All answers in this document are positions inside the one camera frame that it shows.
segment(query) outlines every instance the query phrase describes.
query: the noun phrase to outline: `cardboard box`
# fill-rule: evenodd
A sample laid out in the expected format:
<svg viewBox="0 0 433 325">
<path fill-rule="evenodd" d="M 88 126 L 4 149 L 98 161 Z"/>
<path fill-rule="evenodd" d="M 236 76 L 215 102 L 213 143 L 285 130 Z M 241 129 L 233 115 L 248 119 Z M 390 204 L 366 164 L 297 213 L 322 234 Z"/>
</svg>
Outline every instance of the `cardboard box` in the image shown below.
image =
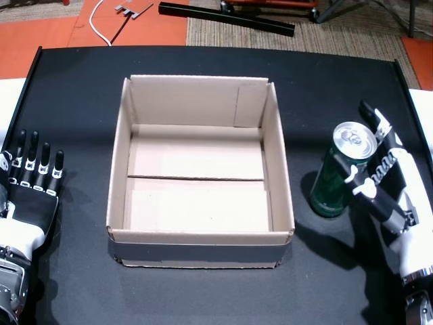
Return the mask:
<svg viewBox="0 0 433 325">
<path fill-rule="evenodd" d="M 125 79 L 107 230 L 127 266 L 275 267 L 294 217 L 274 85 Z"/>
</svg>

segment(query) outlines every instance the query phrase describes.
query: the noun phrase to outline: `floor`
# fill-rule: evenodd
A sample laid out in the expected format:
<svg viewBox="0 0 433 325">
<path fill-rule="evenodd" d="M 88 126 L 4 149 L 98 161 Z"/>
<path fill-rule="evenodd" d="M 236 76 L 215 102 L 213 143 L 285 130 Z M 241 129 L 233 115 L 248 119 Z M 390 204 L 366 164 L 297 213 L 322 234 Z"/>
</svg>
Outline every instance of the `floor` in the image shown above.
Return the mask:
<svg viewBox="0 0 433 325">
<path fill-rule="evenodd" d="M 0 10 L 0 79 L 25 77 L 37 47 L 106 46 L 91 30 L 88 19 L 98 0 L 71 0 L 69 6 L 56 0 L 39 0 L 39 4 Z M 321 25 L 311 24 L 300 11 L 287 15 L 280 9 L 242 7 L 242 12 L 270 19 L 293 22 L 295 37 L 280 37 L 226 24 L 186 18 L 160 16 L 159 1 L 134 0 L 155 4 L 136 20 L 129 20 L 117 45 L 200 45 L 235 46 L 267 49 L 311 51 L 379 60 L 397 59 L 410 88 L 433 90 L 433 56 L 431 38 L 417 33 L 422 40 L 401 39 L 405 29 L 375 1 L 348 0 L 342 9 Z M 381 0 L 405 17 L 408 0 Z M 104 0 L 93 23 L 108 39 L 123 24 L 125 17 L 114 10 L 121 0 Z M 215 7 L 219 0 L 171 0 L 170 2 Z M 327 1 L 322 0 L 323 11 Z M 416 26 L 432 30 L 433 0 L 419 0 Z"/>
<path fill-rule="evenodd" d="M 25 77 L 40 45 L 44 48 L 107 46 L 91 30 L 88 22 L 97 2 L 86 0 L 77 17 L 0 23 L 0 78 Z M 95 27 L 109 39 L 125 20 L 123 14 L 114 10 L 121 2 L 104 0 L 93 18 Z M 188 4 L 189 0 L 175 2 Z M 113 45 L 185 45 L 186 33 L 186 18 L 160 16 L 158 6 L 153 5 L 138 19 L 131 19 Z"/>
</svg>

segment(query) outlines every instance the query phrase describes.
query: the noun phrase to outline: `wheel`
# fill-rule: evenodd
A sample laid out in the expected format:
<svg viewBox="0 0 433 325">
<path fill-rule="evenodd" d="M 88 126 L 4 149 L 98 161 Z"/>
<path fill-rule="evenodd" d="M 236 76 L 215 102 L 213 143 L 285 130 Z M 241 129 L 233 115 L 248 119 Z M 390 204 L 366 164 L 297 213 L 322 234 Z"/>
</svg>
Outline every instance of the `wheel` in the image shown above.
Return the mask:
<svg viewBox="0 0 433 325">
<path fill-rule="evenodd" d="M 234 14 L 235 13 L 235 8 L 231 3 L 228 3 L 226 1 L 222 1 L 220 4 L 221 7 L 221 11 L 224 14 Z"/>
<path fill-rule="evenodd" d="M 320 16 L 320 12 L 319 10 L 317 10 L 316 8 L 313 8 L 310 12 L 309 12 L 309 20 L 311 22 L 316 22 L 317 18 Z"/>
</svg>

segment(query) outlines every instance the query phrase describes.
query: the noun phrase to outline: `black table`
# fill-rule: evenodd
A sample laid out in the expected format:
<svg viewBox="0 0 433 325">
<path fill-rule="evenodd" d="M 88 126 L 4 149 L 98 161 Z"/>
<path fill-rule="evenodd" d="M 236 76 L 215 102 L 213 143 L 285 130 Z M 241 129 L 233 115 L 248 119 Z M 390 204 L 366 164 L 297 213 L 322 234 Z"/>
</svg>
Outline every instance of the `black table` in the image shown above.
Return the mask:
<svg viewBox="0 0 433 325">
<path fill-rule="evenodd" d="M 296 235 L 276 269 L 127 268 L 105 229 L 114 130 L 130 74 L 269 77 L 286 139 Z M 39 282 L 23 324 L 396 324 L 396 257 L 357 209 L 316 216 L 306 201 L 333 128 L 380 107 L 432 178 L 407 89 L 393 62 L 289 51 L 200 47 L 43 50 L 15 134 L 38 129 L 66 153 L 53 238 L 37 253 Z"/>
</svg>

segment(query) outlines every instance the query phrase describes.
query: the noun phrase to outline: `beige carpet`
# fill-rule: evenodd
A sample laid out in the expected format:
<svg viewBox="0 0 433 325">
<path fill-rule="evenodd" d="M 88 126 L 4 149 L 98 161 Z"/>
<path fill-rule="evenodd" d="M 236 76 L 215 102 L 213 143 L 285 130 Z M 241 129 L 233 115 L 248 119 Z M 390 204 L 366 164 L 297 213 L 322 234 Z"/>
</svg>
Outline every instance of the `beige carpet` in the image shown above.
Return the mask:
<svg viewBox="0 0 433 325">
<path fill-rule="evenodd" d="M 80 14 L 83 3 L 84 0 L 70 0 L 70 5 L 63 5 L 61 0 L 51 3 L 43 3 L 40 1 L 40 3 L 36 5 L 0 9 L 0 22 L 75 17 Z"/>
<path fill-rule="evenodd" d="M 190 2 L 192 5 L 219 8 L 218 0 L 191 0 Z M 407 1 L 394 0 L 392 6 L 399 15 L 408 14 Z M 321 1 L 319 9 L 323 11 L 326 7 L 327 1 Z M 432 8 L 432 0 L 419 1 L 416 21 L 418 28 L 432 30 Z M 295 23 L 295 36 L 285 37 L 250 28 L 189 19 L 187 45 L 306 51 L 387 61 L 397 59 L 402 66 L 408 86 L 419 89 L 415 73 L 401 42 L 401 36 L 406 33 L 405 29 L 389 12 L 373 1 L 348 0 L 340 10 L 345 14 L 323 24 L 313 24 L 306 18 L 299 17 L 300 14 L 306 13 L 302 10 L 289 11 L 298 14 L 298 17 L 293 17 L 282 15 L 280 9 L 251 7 L 240 9 L 238 11 L 242 13 Z"/>
</svg>

